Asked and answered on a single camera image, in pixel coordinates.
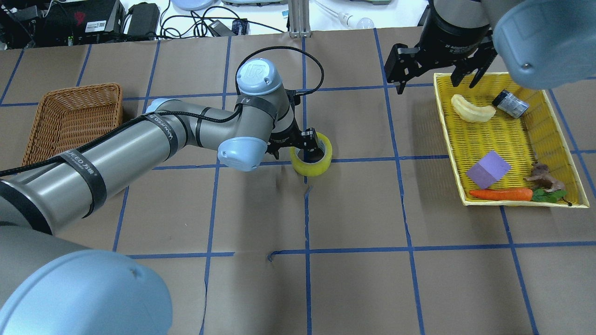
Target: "small jar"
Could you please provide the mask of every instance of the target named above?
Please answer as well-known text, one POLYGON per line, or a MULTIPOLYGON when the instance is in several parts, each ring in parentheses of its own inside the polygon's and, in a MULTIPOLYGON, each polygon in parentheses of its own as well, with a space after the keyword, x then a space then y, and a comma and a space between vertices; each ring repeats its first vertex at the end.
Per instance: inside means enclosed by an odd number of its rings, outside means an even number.
POLYGON ((492 105, 496 108, 505 111, 511 115, 514 119, 519 119, 523 113, 526 112, 530 105, 527 102, 518 99, 513 93, 504 89, 496 96, 492 101, 492 105))

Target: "yellow tape roll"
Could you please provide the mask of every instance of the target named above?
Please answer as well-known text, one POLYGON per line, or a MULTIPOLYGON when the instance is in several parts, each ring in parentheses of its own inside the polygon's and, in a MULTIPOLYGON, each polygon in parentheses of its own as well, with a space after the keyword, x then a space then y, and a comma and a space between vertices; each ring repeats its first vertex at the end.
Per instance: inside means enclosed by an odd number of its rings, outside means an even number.
POLYGON ((333 154, 333 147, 331 146, 331 142, 329 139, 317 132, 316 135, 319 137, 319 141, 323 144, 323 151, 325 151, 325 155, 323 158, 315 163, 306 163, 300 158, 298 158, 298 152, 300 149, 295 147, 290 147, 290 161, 292 162, 292 166, 294 170, 299 174, 307 177, 314 177, 322 175, 323 172, 327 171, 329 165, 331 165, 331 155, 333 154))

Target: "ur logo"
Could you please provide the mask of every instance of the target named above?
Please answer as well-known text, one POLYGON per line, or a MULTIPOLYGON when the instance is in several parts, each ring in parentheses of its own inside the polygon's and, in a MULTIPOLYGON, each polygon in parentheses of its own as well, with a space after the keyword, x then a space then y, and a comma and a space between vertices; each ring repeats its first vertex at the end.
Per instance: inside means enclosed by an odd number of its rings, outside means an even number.
POLYGON ((74 13, 74 19, 76 20, 76 26, 80 26, 81 24, 83 24, 83 21, 85 21, 85 13, 83 12, 75 12, 74 13))
POLYGON ((246 73, 246 76, 249 78, 254 78, 260 76, 265 71, 265 66, 260 64, 249 64, 249 70, 246 73))

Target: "ur robot arm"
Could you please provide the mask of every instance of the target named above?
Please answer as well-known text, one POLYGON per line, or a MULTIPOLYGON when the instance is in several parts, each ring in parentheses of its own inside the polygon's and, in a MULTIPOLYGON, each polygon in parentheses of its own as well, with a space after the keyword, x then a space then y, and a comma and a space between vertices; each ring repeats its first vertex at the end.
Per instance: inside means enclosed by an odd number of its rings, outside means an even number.
POLYGON ((398 94, 423 73, 455 66, 458 86, 474 87, 497 53, 521 86, 547 89, 596 72, 596 2, 583 0, 430 0, 420 41, 395 44, 385 63, 398 94))
POLYGON ((0 334, 167 333, 172 304, 155 272, 51 234, 187 144, 242 171, 282 147, 324 156, 314 129, 298 128, 296 96, 270 61, 246 62, 237 82, 234 111, 158 99, 106 136, 0 179, 0 334))

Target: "orange carrot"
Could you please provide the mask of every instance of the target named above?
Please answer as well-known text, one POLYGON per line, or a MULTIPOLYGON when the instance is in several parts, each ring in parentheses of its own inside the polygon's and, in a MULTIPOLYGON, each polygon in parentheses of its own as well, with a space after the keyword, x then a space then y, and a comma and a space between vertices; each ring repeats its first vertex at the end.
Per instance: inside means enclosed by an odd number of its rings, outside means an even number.
POLYGON ((503 190, 470 190, 470 195, 485 200, 531 201, 533 191, 526 187, 506 188, 503 190))

